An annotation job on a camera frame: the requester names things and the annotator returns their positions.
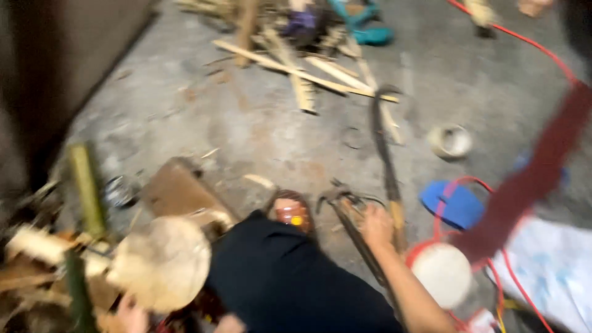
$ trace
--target dark red fabric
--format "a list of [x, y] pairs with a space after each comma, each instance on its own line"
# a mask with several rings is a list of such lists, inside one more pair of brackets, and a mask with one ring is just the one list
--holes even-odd
[[520, 215], [557, 186], [561, 167], [576, 148], [591, 108], [592, 90], [583, 82], [575, 83], [539, 137], [530, 163], [491, 195], [485, 214], [473, 228], [452, 237], [451, 244], [471, 264], [502, 249]]

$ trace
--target green bamboo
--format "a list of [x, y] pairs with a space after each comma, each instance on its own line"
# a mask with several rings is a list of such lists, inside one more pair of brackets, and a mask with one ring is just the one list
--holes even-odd
[[73, 143], [68, 146], [68, 153], [82, 205], [84, 230], [95, 239], [103, 238], [107, 230], [88, 148], [84, 143]]
[[64, 253], [66, 259], [66, 284], [72, 298], [70, 316], [74, 322], [74, 333], [99, 333], [96, 328], [93, 305], [86, 289], [84, 261], [70, 249]]

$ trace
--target concrete floor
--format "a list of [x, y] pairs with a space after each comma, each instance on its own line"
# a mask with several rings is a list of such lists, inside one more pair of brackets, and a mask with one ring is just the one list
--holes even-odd
[[[576, 73], [583, 73], [562, 38], [555, 12], [531, 20], [517, 11], [513, 1], [492, 4], [503, 25], [533, 38]], [[417, 200], [422, 188], [431, 180], [462, 175], [497, 186], [516, 156], [529, 149], [567, 82], [548, 57], [514, 37], [503, 33], [495, 40], [474, 37], [469, 17], [445, 0], [388, 1], [381, 8], [396, 40], [388, 47], [363, 51], [379, 83], [412, 91], [417, 101], [408, 117], [402, 114], [410, 103], [394, 107], [407, 144], [391, 148], [413, 243], [432, 235], [431, 215]], [[260, 188], [241, 179], [248, 173], [311, 198], [329, 185], [331, 177], [384, 196], [382, 165], [367, 124], [369, 98], [346, 98], [319, 89], [320, 116], [312, 116], [297, 110], [286, 76], [256, 65], [238, 70], [229, 63], [230, 82], [218, 84], [200, 67], [228, 55], [210, 44], [217, 38], [231, 36], [222, 36], [201, 24], [196, 15], [180, 13], [165, 3], [162, 15], [75, 120], [68, 141], [85, 139], [96, 144], [105, 179], [139, 171], [147, 177], [172, 156], [194, 158], [208, 183], [241, 216], [263, 204]], [[403, 80], [401, 55], [410, 59], [412, 85]], [[349, 59], [341, 58], [340, 63], [355, 69]], [[131, 75], [117, 80], [126, 70]], [[313, 68], [310, 72], [328, 78]], [[182, 91], [186, 87], [197, 94], [194, 101]], [[425, 134], [442, 123], [457, 123], [472, 133], [474, 149], [466, 160], [447, 163], [431, 153]], [[340, 142], [347, 126], [361, 129], [361, 149]], [[591, 142], [587, 133], [570, 165], [570, 186], [557, 198], [562, 220], [578, 226], [590, 226]], [[220, 150], [200, 159], [214, 148]], [[112, 227], [123, 230], [135, 209], [111, 211]], [[143, 213], [142, 219], [150, 216]], [[317, 218], [322, 247], [339, 265], [378, 289], [344, 230], [334, 229], [338, 224], [328, 208]], [[479, 307], [491, 308], [493, 300], [489, 280], [476, 276], [474, 292], [458, 313], [467, 318]], [[521, 324], [507, 320], [509, 331], [520, 332]]]

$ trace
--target black pants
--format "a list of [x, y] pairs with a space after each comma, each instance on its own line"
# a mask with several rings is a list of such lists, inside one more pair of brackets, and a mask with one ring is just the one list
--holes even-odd
[[381, 293], [258, 210], [214, 245], [207, 284], [252, 332], [401, 331]]

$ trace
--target person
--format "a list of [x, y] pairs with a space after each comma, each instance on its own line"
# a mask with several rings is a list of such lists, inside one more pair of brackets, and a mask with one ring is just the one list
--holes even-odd
[[[215, 333], [402, 332], [383, 295], [330, 260], [295, 192], [275, 201], [278, 220], [256, 210], [217, 243], [206, 285], [229, 311]], [[384, 270], [409, 333], [456, 332], [391, 244], [391, 219], [369, 205], [362, 235]], [[128, 333], [146, 333], [148, 315], [125, 295], [118, 308]]]

